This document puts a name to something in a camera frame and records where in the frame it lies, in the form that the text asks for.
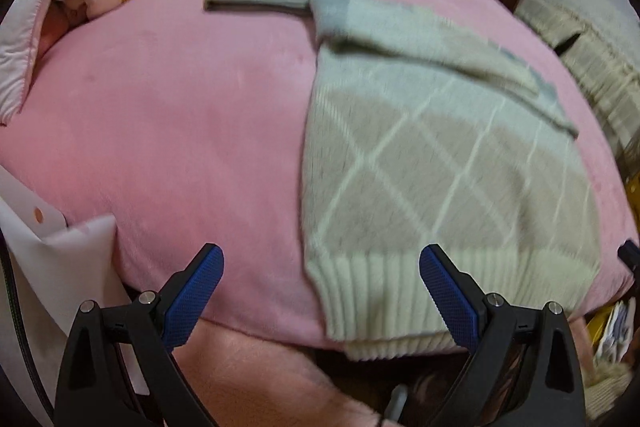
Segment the grey beige diamond sweater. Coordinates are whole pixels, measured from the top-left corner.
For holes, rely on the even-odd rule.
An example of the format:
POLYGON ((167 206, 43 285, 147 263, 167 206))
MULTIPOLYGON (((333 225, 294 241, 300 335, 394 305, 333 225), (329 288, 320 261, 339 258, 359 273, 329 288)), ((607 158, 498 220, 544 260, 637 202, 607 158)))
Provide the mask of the grey beige diamond sweater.
POLYGON ((310 9, 302 230, 329 338, 357 361, 451 349, 419 273, 430 244, 514 305, 578 309, 600 268, 599 216, 550 84, 420 6, 310 9))

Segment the white bag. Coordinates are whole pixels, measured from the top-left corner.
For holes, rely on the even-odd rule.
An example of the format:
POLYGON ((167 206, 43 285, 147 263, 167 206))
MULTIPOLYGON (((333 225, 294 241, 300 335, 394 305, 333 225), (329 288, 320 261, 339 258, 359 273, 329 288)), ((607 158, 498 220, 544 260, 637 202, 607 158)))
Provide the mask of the white bag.
POLYGON ((1 171, 1 232, 16 269, 28 341, 50 397, 81 303, 130 303, 116 274, 116 220, 103 215, 68 225, 61 211, 1 171))

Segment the beige lace covered furniture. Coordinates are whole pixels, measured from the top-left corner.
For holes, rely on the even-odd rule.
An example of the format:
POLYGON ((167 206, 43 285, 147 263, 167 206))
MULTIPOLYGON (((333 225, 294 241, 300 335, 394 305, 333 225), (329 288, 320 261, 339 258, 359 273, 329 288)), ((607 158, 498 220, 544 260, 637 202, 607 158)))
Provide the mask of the beige lace covered furniture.
POLYGON ((608 0, 522 0, 516 16, 578 84, 623 176, 639 171, 639 23, 608 0))

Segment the pink white pillow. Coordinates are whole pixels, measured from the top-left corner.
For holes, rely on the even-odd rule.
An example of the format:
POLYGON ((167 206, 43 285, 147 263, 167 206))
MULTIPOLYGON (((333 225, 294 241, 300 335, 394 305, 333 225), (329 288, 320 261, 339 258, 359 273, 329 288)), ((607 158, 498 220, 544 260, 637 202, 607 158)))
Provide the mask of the pink white pillow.
POLYGON ((41 29, 51 0, 14 0, 1 23, 1 124, 22 108, 32 82, 41 29))

